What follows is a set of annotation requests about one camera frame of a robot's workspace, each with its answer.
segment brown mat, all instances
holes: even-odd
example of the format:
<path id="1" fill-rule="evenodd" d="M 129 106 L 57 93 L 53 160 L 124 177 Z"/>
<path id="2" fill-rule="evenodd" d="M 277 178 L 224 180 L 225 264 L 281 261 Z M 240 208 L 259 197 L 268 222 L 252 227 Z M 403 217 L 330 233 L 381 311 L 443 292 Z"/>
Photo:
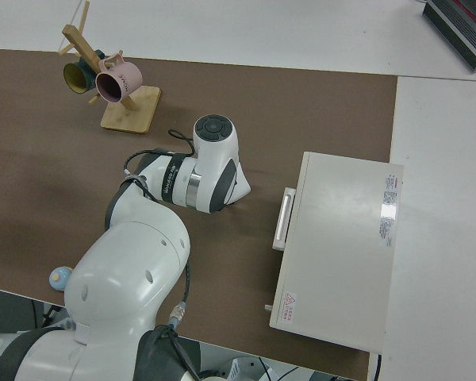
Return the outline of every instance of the brown mat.
<path id="1" fill-rule="evenodd" d="M 296 186 L 303 152 L 388 161 L 397 77 L 131 60 L 163 92 L 150 132 L 133 135 L 102 129 L 106 104 L 88 106 L 90 95 L 67 88 L 71 60 L 0 50 L 0 289 L 63 304 L 48 275 L 75 266 L 102 234 L 124 159 L 158 146 L 186 151 L 167 130 L 191 134 L 201 115 L 223 114 L 237 128 L 252 191 L 214 215 L 174 207 L 192 245 L 181 334 L 366 379 L 368 353 L 272 329 L 264 305 L 282 260 L 271 249 L 282 192 Z M 183 279 L 158 322 L 182 289 Z"/>

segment circular button panel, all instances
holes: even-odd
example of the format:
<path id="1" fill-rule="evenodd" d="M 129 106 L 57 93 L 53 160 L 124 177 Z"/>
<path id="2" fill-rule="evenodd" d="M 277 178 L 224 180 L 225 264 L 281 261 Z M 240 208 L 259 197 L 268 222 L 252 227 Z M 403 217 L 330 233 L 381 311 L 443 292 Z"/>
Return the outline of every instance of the circular button panel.
<path id="1" fill-rule="evenodd" d="M 231 121 L 221 115 L 207 115 L 196 123 L 196 134 L 207 141 L 221 141 L 231 135 Z"/>

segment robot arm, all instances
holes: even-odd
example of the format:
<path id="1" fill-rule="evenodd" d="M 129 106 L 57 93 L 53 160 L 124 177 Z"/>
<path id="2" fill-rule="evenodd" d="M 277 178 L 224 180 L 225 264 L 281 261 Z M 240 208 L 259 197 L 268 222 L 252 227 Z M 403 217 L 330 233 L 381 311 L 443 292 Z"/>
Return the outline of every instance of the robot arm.
<path id="1" fill-rule="evenodd" d="M 150 151 L 129 178 L 142 182 L 156 200 L 206 213 L 222 210 L 250 192 L 238 157 L 236 129 L 228 118 L 199 118 L 194 125 L 194 150 L 197 158 L 162 149 Z M 121 219 L 115 210 L 120 209 L 118 204 L 141 193 L 128 192 L 129 184 L 122 184 L 109 204 L 106 229 Z"/>
<path id="2" fill-rule="evenodd" d="M 200 118 L 194 126 L 194 150 L 197 158 L 164 150 L 143 157 L 109 204 L 106 232 L 65 287 L 65 306 L 76 330 L 33 335 L 35 345 L 21 351 L 24 357 L 16 359 L 18 368 L 8 379 L 137 380 L 136 360 L 144 357 L 139 343 L 155 327 L 157 311 L 190 252 L 180 218 L 144 195 L 212 213 L 250 191 L 228 118 Z M 17 356 L 18 345 L 13 342 L 9 353 Z M 8 360 L 0 361 L 0 377 L 10 369 L 11 356 L 4 353 Z M 181 379 L 192 378 L 185 374 Z"/>

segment warning label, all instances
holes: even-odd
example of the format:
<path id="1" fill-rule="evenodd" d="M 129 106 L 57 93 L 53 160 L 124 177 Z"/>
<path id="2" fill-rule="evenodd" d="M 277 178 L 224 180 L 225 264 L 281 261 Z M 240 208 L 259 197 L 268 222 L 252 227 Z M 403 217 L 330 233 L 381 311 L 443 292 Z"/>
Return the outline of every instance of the warning label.
<path id="1" fill-rule="evenodd" d="M 282 310 L 280 315 L 280 321 L 282 323 L 291 323 L 294 318 L 294 307 L 296 306 L 297 295 L 292 292 L 284 292 L 284 298 L 282 300 Z"/>
<path id="2" fill-rule="evenodd" d="M 395 220 L 397 219 L 397 196 L 399 179 L 396 175 L 385 178 L 385 190 L 382 196 L 381 219 L 379 220 L 379 237 L 381 245 L 391 247 L 395 236 Z"/>

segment white table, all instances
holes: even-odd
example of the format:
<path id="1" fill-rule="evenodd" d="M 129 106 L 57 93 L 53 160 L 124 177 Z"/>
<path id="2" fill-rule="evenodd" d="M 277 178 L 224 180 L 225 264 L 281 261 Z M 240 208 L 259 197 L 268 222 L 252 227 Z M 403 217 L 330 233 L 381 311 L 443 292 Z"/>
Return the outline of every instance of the white table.
<path id="1" fill-rule="evenodd" d="M 0 48 L 57 50 L 78 2 L 0 0 Z M 402 76 L 391 161 L 405 166 L 405 183 L 381 379 L 476 379 L 476 74 L 422 18 L 424 5 L 131 3 L 91 2 L 84 34 L 92 46 L 146 58 Z"/>

